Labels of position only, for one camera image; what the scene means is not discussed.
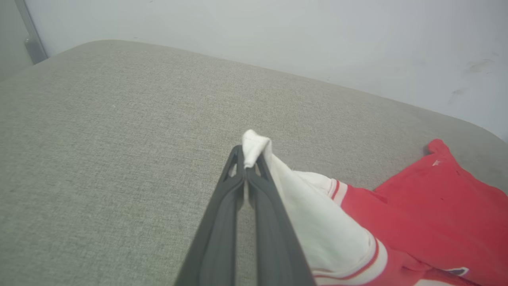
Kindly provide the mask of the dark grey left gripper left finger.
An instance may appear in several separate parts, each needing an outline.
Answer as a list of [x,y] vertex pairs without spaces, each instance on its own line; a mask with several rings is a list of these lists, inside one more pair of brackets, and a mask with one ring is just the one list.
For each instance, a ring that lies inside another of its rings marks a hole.
[[232,148],[175,281],[176,286],[235,284],[237,213],[244,198],[241,145]]

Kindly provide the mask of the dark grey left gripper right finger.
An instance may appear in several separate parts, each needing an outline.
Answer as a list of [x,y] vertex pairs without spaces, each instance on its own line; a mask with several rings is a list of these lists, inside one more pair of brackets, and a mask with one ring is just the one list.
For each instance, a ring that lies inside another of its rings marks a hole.
[[261,155],[246,169],[249,203],[256,223],[258,286],[315,286],[296,232]]

